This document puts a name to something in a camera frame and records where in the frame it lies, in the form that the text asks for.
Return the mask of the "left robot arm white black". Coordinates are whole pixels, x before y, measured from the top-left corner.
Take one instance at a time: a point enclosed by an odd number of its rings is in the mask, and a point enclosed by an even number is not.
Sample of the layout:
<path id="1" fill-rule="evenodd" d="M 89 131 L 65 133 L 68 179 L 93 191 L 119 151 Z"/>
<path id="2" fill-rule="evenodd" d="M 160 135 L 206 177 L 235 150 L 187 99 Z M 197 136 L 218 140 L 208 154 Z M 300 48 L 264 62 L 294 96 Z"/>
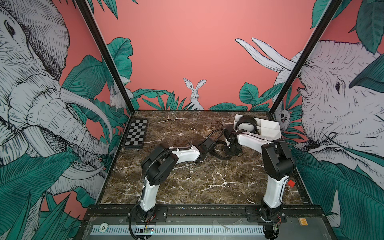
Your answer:
<path id="1" fill-rule="evenodd" d="M 175 165 L 202 162 L 215 147 L 215 141 L 210 138 L 198 145 L 180 148 L 159 144 L 142 162 L 141 210 L 147 213 L 155 207 L 159 186 L 168 178 Z"/>

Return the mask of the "black belt long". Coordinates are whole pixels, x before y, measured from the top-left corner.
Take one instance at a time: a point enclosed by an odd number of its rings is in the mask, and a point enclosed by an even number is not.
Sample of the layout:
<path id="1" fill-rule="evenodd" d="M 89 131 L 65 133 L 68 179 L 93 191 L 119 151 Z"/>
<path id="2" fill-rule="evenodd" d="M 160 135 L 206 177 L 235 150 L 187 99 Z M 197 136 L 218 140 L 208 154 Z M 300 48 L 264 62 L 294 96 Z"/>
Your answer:
<path id="1" fill-rule="evenodd" d="M 221 140 L 225 131 L 226 130 L 224 128 L 214 130 L 206 137 L 206 139 L 212 142 L 212 143 L 209 143 L 209 147 L 208 147 L 209 154 L 220 160 L 228 161 L 234 155 L 230 153 L 227 143 Z M 219 135 L 216 139 L 213 140 L 211 136 L 216 133 L 219 133 Z"/>

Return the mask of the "long black belt s-curved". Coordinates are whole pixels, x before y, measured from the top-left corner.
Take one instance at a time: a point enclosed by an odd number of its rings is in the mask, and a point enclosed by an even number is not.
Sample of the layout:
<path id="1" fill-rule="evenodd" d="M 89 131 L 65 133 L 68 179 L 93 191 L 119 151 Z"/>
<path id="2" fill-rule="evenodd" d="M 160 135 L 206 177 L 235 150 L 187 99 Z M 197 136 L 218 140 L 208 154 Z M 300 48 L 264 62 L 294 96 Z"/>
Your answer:
<path id="1" fill-rule="evenodd" d="M 253 118 L 253 117 L 250 117 L 250 116 L 242 116 L 242 117 L 240 117 L 238 122 L 235 124 L 235 130 L 239 130 L 239 126 L 241 124 L 244 124 L 244 123 L 251 124 L 254 127 L 253 130 L 250 131 L 250 133 L 254 133 L 254 134 L 258 134 L 259 133 L 256 119 Z"/>

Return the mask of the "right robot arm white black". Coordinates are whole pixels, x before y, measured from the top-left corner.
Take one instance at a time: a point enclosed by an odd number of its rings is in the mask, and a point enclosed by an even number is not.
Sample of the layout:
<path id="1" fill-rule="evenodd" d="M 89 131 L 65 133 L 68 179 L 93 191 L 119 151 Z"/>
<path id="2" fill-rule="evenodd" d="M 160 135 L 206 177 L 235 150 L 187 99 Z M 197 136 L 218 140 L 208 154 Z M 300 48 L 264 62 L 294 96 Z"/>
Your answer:
<path id="1" fill-rule="evenodd" d="M 268 175 L 263 205 L 271 210 L 279 208 L 285 185 L 296 167 L 287 143 L 283 139 L 265 137 L 246 130 L 235 130 L 231 125 L 225 126 L 224 135 L 228 156 L 242 155 L 242 147 L 248 147 L 262 155 L 263 166 Z"/>

